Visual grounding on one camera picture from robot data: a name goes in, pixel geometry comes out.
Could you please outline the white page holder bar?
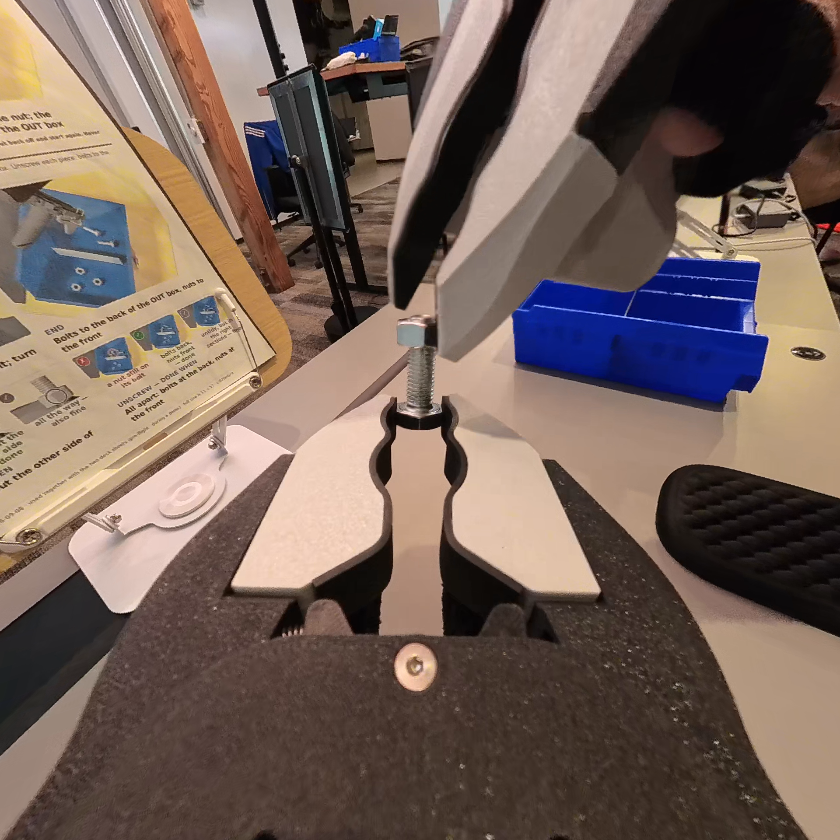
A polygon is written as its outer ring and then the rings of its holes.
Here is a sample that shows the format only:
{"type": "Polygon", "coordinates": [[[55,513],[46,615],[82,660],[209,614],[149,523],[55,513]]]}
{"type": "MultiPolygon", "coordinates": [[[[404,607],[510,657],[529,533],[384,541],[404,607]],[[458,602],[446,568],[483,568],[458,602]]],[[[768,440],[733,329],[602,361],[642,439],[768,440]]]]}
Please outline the white page holder bar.
{"type": "Polygon", "coordinates": [[[172,452],[203,428],[208,427],[242,403],[264,384],[258,372],[250,372],[204,404],[192,408],[179,419],[166,418],[162,428],[149,441],[132,445],[110,465],[94,464],[69,490],[50,494],[47,503],[25,513],[19,523],[2,524],[2,568],[13,565],[16,555],[30,553],[69,523],[88,512],[157,460],[172,452]]]}

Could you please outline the dark monitor on stand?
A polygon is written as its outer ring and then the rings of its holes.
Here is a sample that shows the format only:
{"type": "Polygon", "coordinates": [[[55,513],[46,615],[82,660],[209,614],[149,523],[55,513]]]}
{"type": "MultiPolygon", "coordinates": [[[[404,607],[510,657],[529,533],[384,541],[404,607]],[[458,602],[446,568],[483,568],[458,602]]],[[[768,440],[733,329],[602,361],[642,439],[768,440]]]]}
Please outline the dark monitor on stand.
{"type": "Polygon", "coordinates": [[[326,84],[313,65],[268,85],[286,148],[302,219],[311,228],[331,293],[332,315],[323,328],[331,343],[375,313],[351,291],[384,295],[366,276],[326,84]]]}

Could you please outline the black office chair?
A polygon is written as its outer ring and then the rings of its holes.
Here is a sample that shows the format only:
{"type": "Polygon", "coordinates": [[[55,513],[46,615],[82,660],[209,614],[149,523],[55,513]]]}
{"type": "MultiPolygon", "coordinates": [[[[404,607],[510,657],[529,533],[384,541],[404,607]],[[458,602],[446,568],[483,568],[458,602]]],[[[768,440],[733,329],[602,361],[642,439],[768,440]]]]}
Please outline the black office chair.
{"type": "MultiPolygon", "coordinates": [[[[274,208],[276,210],[274,213],[274,228],[280,229],[288,227],[297,221],[301,221],[301,205],[292,176],[276,164],[269,166],[266,169],[266,174],[270,194],[274,201],[274,208]]],[[[314,265],[317,269],[322,268],[320,251],[316,246],[314,234],[311,234],[308,238],[304,239],[287,254],[288,265],[290,267],[294,267],[296,265],[296,260],[294,259],[295,255],[299,253],[308,253],[310,247],[312,246],[314,246],[317,251],[317,258],[315,259],[314,265]]]]}

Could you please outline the blue plastic bin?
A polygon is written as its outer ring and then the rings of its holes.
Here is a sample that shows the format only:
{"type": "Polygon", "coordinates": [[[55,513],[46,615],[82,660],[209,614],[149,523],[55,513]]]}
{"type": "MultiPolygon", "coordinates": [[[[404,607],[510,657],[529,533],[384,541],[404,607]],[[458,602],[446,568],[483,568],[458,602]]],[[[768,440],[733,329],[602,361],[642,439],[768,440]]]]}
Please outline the blue plastic bin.
{"type": "Polygon", "coordinates": [[[396,35],[382,35],[379,38],[364,38],[339,48],[339,55],[353,53],[357,60],[366,57],[373,63],[401,60],[401,42],[396,35]]]}
{"type": "Polygon", "coordinates": [[[543,280],[512,314],[516,362],[724,403],[760,382],[756,259],[669,257],[622,292],[543,280]]]}

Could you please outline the person's right forearm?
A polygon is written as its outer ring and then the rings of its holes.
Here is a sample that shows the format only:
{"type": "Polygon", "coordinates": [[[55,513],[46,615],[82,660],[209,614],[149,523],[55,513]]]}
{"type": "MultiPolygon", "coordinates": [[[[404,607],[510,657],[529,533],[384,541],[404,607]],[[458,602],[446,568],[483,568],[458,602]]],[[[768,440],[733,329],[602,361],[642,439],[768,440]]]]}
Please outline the person's right forearm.
{"type": "Polygon", "coordinates": [[[839,199],[839,106],[827,109],[828,121],[790,167],[794,189],[803,209],[839,199]]]}

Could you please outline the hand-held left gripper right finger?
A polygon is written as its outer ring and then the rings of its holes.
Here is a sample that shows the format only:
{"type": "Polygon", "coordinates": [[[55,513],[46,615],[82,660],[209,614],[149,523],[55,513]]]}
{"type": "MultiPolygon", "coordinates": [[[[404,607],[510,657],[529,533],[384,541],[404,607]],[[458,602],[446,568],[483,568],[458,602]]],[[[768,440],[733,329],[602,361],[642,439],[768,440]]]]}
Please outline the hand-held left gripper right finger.
{"type": "Polygon", "coordinates": [[[480,634],[508,606],[527,634],[553,634],[553,609],[597,606],[602,588],[537,450],[462,395],[443,413],[444,634],[480,634]]]}

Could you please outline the silver hex nut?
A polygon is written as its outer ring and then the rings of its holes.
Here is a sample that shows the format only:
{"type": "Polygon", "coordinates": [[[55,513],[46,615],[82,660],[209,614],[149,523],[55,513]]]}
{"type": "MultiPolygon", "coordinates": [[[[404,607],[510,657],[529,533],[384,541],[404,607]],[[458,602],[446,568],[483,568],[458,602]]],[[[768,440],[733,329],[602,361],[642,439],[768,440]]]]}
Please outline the silver hex nut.
{"type": "Polygon", "coordinates": [[[423,408],[412,406],[408,402],[399,402],[395,410],[395,425],[413,431],[441,428],[444,419],[443,408],[438,403],[423,408]]]}

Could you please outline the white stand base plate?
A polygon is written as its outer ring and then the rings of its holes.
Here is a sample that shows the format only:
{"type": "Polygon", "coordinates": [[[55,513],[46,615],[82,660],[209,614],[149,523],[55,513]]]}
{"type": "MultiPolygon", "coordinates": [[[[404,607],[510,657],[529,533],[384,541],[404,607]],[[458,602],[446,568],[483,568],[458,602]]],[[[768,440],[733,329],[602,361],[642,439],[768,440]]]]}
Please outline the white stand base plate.
{"type": "Polygon", "coordinates": [[[106,607],[131,613],[175,556],[279,457],[289,451],[246,427],[228,426],[224,452],[208,442],[157,471],[86,523],[69,552],[106,607]]]}

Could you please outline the silver hex bolt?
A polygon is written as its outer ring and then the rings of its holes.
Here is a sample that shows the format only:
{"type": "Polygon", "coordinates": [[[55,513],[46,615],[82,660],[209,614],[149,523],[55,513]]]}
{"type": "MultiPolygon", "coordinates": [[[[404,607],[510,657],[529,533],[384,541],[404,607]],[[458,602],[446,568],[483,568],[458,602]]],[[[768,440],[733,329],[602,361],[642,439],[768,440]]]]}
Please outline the silver hex bolt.
{"type": "Polygon", "coordinates": [[[434,316],[415,315],[396,325],[397,344],[406,349],[406,399],[412,406],[434,403],[437,321],[434,316]]]}

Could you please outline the printed instruction sheet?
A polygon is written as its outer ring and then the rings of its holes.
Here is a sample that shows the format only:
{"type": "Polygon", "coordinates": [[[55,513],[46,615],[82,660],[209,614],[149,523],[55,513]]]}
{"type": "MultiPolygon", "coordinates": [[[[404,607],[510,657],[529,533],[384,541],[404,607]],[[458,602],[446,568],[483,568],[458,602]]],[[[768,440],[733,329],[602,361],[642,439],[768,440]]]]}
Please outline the printed instruction sheet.
{"type": "Polygon", "coordinates": [[[2,554],[32,550],[157,435],[276,350],[20,2],[2,2],[2,554]]]}

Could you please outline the person's right hand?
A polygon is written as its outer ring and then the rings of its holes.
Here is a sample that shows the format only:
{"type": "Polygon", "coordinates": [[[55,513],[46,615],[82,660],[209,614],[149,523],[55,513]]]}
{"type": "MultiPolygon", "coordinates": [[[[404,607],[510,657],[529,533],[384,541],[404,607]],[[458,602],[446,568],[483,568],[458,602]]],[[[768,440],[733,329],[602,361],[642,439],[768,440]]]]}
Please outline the person's right hand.
{"type": "Polygon", "coordinates": [[[676,159],[696,158],[714,151],[723,142],[717,129],[679,108],[663,110],[650,133],[657,147],[676,159]]]}

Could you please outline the wooden post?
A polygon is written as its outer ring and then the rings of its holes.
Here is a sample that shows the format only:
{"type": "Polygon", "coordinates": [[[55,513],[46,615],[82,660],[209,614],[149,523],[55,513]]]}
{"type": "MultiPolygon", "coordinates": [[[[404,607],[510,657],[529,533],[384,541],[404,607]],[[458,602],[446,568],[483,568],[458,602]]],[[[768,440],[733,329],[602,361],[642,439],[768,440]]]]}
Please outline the wooden post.
{"type": "Polygon", "coordinates": [[[287,259],[266,215],[188,2],[147,4],[193,115],[203,127],[207,158],[248,251],[269,287],[287,291],[294,286],[287,259]]]}

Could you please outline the grey power adapter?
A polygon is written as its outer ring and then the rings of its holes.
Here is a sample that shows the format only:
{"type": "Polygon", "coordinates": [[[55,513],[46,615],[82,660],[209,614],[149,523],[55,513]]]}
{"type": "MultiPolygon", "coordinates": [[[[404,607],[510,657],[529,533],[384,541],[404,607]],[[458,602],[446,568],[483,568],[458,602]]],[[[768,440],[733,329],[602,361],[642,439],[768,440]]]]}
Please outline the grey power adapter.
{"type": "Polygon", "coordinates": [[[777,197],[760,196],[736,205],[731,220],[747,235],[765,229],[783,228],[801,219],[799,212],[777,197]]]}

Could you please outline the black foam pad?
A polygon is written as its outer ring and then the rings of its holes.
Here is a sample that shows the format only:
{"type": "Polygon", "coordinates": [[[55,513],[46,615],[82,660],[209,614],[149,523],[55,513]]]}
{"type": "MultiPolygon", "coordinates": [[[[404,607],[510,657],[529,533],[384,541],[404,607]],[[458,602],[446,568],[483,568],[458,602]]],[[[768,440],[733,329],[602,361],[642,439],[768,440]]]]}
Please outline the black foam pad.
{"type": "Polygon", "coordinates": [[[839,636],[839,499],[715,465],[673,471],[655,515],[665,551],[703,581],[839,636]]]}

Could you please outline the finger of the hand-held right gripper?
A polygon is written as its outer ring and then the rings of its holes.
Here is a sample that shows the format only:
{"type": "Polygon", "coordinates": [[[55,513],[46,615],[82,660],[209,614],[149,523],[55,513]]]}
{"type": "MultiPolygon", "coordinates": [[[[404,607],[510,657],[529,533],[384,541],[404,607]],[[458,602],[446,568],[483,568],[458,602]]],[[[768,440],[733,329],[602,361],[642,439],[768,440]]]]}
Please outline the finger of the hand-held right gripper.
{"type": "Polygon", "coordinates": [[[581,126],[649,31],[650,2],[548,2],[540,13],[500,138],[437,274],[437,348],[447,360],[463,358],[551,277],[613,197],[650,118],[613,125],[617,147],[607,151],[581,126]]]}
{"type": "Polygon", "coordinates": [[[416,114],[388,245],[392,304],[405,310],[510,121],[546,2],[453,2],[416,114]]]}

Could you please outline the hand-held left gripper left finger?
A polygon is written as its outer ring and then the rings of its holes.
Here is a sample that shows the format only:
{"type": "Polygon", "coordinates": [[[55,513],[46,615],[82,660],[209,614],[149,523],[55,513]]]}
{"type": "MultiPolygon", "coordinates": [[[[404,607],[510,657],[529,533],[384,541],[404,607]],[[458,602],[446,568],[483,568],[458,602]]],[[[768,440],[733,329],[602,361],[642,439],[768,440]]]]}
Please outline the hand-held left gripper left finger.
{"type": "Polygon", "coordinates": [[[275,597],[304,613],[342,608],[357,634],[381,631],[393,571],[396,399],[376,395],[334,419],[294,454],[230,582],[232,595],[275,597]]]}

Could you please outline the blue jacket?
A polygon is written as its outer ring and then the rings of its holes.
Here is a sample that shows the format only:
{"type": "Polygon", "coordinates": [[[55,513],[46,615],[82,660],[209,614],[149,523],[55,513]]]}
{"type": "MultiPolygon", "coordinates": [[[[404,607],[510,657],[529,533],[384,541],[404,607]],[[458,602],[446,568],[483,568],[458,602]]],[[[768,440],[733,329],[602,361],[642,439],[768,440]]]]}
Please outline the blue jacket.
{"type": "Polygon", "coordinates": [[[244,135],[257,190],[275,223],[279,215],[293,212],[283,209],[283,202],[297,194],[279,125],[276,120],[245,122],[244,135]]]}

